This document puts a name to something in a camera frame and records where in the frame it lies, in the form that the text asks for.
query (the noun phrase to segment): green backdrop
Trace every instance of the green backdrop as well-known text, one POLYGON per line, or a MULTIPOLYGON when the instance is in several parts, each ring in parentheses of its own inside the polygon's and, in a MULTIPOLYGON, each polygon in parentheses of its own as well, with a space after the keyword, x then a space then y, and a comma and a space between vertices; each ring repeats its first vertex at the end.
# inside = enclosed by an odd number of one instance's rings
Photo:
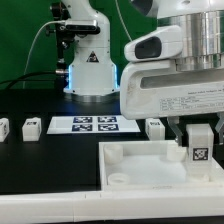
MULTIPOLYGON (((1 1, 0 29, 0 81, 15 79, 23 75, 26 59, 33 38, 39 28, 52 21, 49 10, 57 0, 8 0, 1 1)), ((119 0, 120 9, 132 39, 155 29, 155 20, 138 13, 129 0, 119 0)), ((91 5, 105 14, 111 22, 111 58, 118 65, 119 75, 128 63, 124 57, 124 46, 129 42, 121 26, 114 0, 90 0, 91 5)), ((66 53, 72 61, 73 49, 66 53)), ((55 70, 56 43, 54 36, 46 37, 43 32, 35 45, 28 72, 55 70)), ((29 83, 29 87, 46 88, 48 83, 29 83)))

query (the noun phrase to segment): small white cube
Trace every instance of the small white cube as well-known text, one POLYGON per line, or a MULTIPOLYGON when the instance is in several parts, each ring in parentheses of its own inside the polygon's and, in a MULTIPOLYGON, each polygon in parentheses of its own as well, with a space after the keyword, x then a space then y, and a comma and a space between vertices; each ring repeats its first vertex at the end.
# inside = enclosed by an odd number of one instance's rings
POLYGON ((36 117, 27 119, 22 130, 24 142, 39 141, 41 134, 41 119, 36 117))
POLYGON ((151 141, 165 140, 165 127, 159 119, 146 119, 145 132, 151 141))
POLYGON ((4 142, 9 134, 9 120, 7 118, 0 119, 0 142, 4 142))

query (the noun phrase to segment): label sticker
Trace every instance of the label sticker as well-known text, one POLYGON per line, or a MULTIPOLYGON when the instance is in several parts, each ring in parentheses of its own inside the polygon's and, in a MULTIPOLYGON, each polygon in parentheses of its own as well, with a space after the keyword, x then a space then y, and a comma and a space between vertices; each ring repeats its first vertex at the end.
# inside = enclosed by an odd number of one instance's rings
POLYGON ((94 51, 92 51, 92 53, 90 54, 89 58, 87 59, 87 62, 90 62, 90 63, 99 63, 99 60, 95 54, 94 51))
POLYGON ((92 123, 93 118, 92 117, 75 117, 73 120, 73 123, 80 124, 80 123, 92 123))
POLYGON ((7 127, 6 127, 6 124, 4 126, 4 135, 7 135, 7 127))
POLYGON ((26 125, 36 125, 37 122, 27 122, 26 125))
POLYGON ((191 90, 178 97, 169 97, 160 99, 160 111, 202 111, 214 110, 224 106, 224 88, 191 90))
POLYGON ((38 124, 38 133, 39 133, 39 134, 41 133, 40 125, 39 125, 39 124, 38 124))
POLYGON ((88 132, 92 131, 93 126, 92 125, 73 125, 72 126, 72 131, 73 132, 88 132))
POLYGON ((99 131, 119 131, 117 124, 100 124, 98 126, 99 131))
POLYGON ((208 160, 208 148, 193 149, 193 161, 206 161, 206 160, 208 160))
POLYGON ((98 117, 98 123, 116 123, 116 117, 98 117))
POLYGON ((159 122, 150 122, 150 125, 152 125, 152 126, 159 126, 160 123, 159 122))

